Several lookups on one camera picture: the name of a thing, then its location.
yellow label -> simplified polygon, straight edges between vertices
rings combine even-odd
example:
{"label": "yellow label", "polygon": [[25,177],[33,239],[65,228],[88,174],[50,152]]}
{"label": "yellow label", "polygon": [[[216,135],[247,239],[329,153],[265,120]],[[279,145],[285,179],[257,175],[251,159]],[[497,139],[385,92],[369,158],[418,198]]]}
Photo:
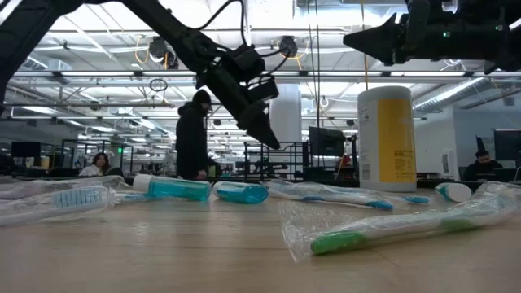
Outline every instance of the yellow label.
{"label": "yellow label", "polygon": [[414,126],[410,101],[378,101],[380,182],[416,182]]}

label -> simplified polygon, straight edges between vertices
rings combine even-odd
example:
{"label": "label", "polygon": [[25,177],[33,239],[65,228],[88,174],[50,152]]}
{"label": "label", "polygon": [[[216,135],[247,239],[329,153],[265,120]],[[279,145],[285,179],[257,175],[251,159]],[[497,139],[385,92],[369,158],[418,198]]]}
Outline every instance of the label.
{"label": "label", "polygon": [[378,101],[379,181],[416,182],[414,126],[410,101]]}
{"label": "label", "polygon": [[360,181],[377,181],[379,178],[377,105],[377,101],[358,104]]}

plastic bag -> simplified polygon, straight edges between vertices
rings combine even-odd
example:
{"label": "plastic bag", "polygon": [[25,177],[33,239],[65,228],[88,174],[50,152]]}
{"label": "plastic bag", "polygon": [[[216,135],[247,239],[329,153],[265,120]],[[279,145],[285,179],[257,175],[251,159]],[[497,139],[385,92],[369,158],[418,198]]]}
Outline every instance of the plastic bag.
{"label": "plastic bag", "polygon": [[103,186],[77,187],[0,203],[0,226],[58,216],[79,217],[114,205],[112,192]]}
{"label": "plastic bag", "polygon": [[521,209],[521,187],[489,182],[473,199],[441,211],[359,219],[340,207],[282,202],[282,233],[295,261],[311,255],[495,225]]}
{"label": "plastic bag", "polygon": [[113,190],[132,190],[120,176],[78,178],[63,181],[22,181],[0,185],[0,199],[16,200],[77,187],[104,186]]}
{"label": "plastic bag", "polygon": [[272,180],[266,182],[265,186],[268,188],[270,196],[281,199],[346,203],[358,207],[382,210],[407,208],[409,203],[430,203],[429,198],[425,196],[395,195],[360,188],[326,186],[314,182],[295,184],[287,181]]}

woman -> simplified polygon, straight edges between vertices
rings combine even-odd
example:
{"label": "woman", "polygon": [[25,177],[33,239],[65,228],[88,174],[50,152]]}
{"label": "woman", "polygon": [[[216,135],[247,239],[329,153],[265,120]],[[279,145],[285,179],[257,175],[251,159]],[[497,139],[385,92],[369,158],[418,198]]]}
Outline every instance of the woman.
{"label": "woman", "polygon": [[80,177],[103,176],[110,167],[107,154],[98,153],[92,159],[92,165],[81,171]]}

fluorescent light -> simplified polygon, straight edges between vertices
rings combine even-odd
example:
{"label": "fluorescent light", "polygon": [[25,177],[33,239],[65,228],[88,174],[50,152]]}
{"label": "fluorescent light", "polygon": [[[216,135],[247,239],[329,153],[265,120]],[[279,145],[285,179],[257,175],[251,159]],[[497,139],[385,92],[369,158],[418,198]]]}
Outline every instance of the fluorescent light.
{"label": "fluorescent light", "polygon": [[[318,75],[318,72],[310,72],[309,75]],[[366,72],[337,72],[337,71],[320,71],[320,75],[324,77],[364,77]],[[381,76],[382,72],[367,72],[367,76]]]}
{"label": "fluorescent light", "polygon": [[490,72],[488,75],[476,72],[474,77],[521,77],[521,72]]}
{"label": "fluorescent light", "polygon": [[462,77],[464,75],[464,72],[404,72],[403,74],[404,77]]}
{"label": "fluorescent light", "polygon": [[66,120],[66,121],[72,125],[84,127],[84,125],[82,123],[77,123],[76,121],[72,121],[72,120]]}
{"label": "fluorescent light", "polygon": [[15,72],[14,77],[52,77],[52,72]]}
{"label": "fluorescent light", "polygon": [[71,120],[71,119],[74,119],[74,120],[96,120],[96,119],[102,118],[102,117],[96,117],[96,116],[58,116],[56,118],[57,119],[61,119],[61,120]]}
{"label": "fluorescent light", "polygon": [[517,28],[521,24],[521,19],[517,20],[513,24],[510,25],[510,29]]}
{"label": "fluorescent light", "polygon": [[139,70],[143,70],[143,68],[141,67],[141,65],[137,64],[137,63],[132,63],[130,64],[132,67],[136,67],[136,68],[139,68]]}
{"label": "fluorescent light", "polygon": [[92,129],[101,131],[101,132],[115,132],[115,129],[103,127],[103,126],[92,126]]}
{"label": "fluorescent light", "polygon": [[25,110],[38,112],[41,114],[55,114],[56,111],[49,109],[48,107],[22,107]]}
{"label": "fluorescent light", "polygon": [[61,72],[64,77],[131,77],[134,72]]}
{"label": "fluorescent light", "polygon": [[274,77],[297,77],[299,76],[299,72],[292,71],[276,71],[271,73]]}
{"label": "fluorescent light", "polygon": [[21,119],[21,120],[51,120],[50,116],[11,116],[11,119]]}
{"label": "fluorescent light", "polygon": [[147,127],[148,129],[155,129],[155,125],[147,119],[136,120],[136,122]]}
{"label": "fluorescent light", "polygon": [[456,86],[454,87],[453,89],[451,90],[447,90],[446,92],[442,93],[442,94],[438,94],[437,96],[435,96],[434,98],[429,98],[427,101],[423,102],[423,103],[420,103],[416,106],[413,106],[413,110],[419,108],[419,107],[423,107],[425,106],[426,104],[428,103],[438,103],[438,102],[441,102],[447,98],[450,98],[452,97],[453,95],[457,94],[459,91],[461,90],[464,90],[466,89],[467,87],[471,86],[471,85],[474,85],[476,82],[478,81],[481,81],[483,80],[484,77],[480,77],[480,78],[475,78],[473,80],[470,80],[464,84],[461,84],[459,86]]}
{"label": "fluorescent light", "polygon": [[146,77],[194,77],[195,72],[188,70],[161,70],[161,71],[145,71],[142,72]]}

